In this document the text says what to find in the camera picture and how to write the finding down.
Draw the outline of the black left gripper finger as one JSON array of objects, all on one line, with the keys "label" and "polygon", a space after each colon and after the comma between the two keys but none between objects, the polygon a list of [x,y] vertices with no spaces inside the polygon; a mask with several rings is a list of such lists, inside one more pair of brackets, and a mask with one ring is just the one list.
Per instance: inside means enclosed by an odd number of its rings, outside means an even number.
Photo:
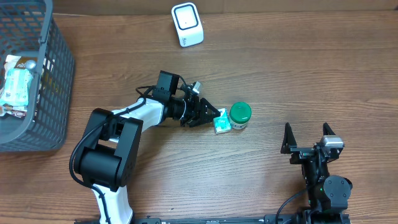
[{"label": "black left gripper finger", "polygon": [[208,100],[202,98],[200,100],[200,117],[201,118],[217,118],[221,113]]},{"label": "black left gripper finger", "polygon": [[213,116],[205,116],[205,117],[193,117],[189,122],[188,122],[188,126],[190,128],[193,128],[195,126],[200,126],[203,124],[208,124],[211,123],[213,121],[214,117]]}]

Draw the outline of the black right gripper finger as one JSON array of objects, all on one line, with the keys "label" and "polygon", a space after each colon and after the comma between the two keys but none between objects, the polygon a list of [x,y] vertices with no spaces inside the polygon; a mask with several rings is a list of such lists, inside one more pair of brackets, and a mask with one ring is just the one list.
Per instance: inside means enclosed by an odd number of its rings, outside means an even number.
[{"label": "black right gripper finger", "polygon": [[334,131],[330,128],[328,123],[323,123],[323,135],[335,135]]},{"label": "black right gripper finger", "polygon": [[292,131],[292,128],[290,126],[290,123],[285,124],[285,129],[284,129],[284,139],[282,141],[282,146],[280,153],[281,154],[291,154],[292,149],[297,148],[297,143]]}]

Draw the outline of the teal tissue pack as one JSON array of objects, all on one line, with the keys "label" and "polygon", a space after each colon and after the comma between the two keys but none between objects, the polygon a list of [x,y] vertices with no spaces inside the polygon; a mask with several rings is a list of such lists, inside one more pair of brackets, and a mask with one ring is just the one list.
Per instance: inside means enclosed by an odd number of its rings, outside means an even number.
[{"label": "teal tissue pack", "polygon": [[222,134],[231,131],[232,127],[228,119],[227,109],[222,108],[218,111],[220,112],[220,116],[213,119],[215,134]]}]

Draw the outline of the green lid white jar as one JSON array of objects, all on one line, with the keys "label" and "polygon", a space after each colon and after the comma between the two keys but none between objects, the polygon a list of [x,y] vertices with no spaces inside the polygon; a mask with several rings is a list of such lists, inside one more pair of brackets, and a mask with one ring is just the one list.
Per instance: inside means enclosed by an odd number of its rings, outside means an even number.
[{"label": "green lid white jar", "polygon": [[229,111],[229,123],[233,129],[244,129],[251,119],[252,109],[245,102],[237,102]]}]

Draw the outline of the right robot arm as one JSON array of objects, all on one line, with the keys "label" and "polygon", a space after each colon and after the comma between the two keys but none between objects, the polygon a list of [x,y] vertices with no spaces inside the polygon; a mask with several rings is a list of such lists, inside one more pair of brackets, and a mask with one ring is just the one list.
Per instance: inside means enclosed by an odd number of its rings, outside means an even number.
[{"label": "right robot arm", "polygon": [[[328,123],[323,124],[323,136],[311,147],[298,147],[292,128],[285,124],[280,152],[290,155],[291,164],[301,165],[305,188],[288,198],[278,209],[275,222],[279,223],[350,223],[343,212],[353,189],[352,182],[339,175],[330,175],[328,164],[339,159],[344,142]],[[289,219],[280,217],[283,208],[304,193],[308,194],[308,207],[298,209]]]}]

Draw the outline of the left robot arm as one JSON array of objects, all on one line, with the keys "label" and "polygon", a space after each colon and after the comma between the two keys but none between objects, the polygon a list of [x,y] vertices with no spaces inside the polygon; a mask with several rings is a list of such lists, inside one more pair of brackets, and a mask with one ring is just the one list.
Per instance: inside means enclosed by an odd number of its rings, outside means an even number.
[{"label": "left robot arm", "polygon": [[211,123],[220,112],[200,97],[200,82],[160,71],[155,85],[139,86],[137,101],[118,110],[97,108],[69,160],[72,179],[90,189],[100,217],[97,223],[134,223],[127,184],[136,164],[142,133],[167,118],[182,127]]}]

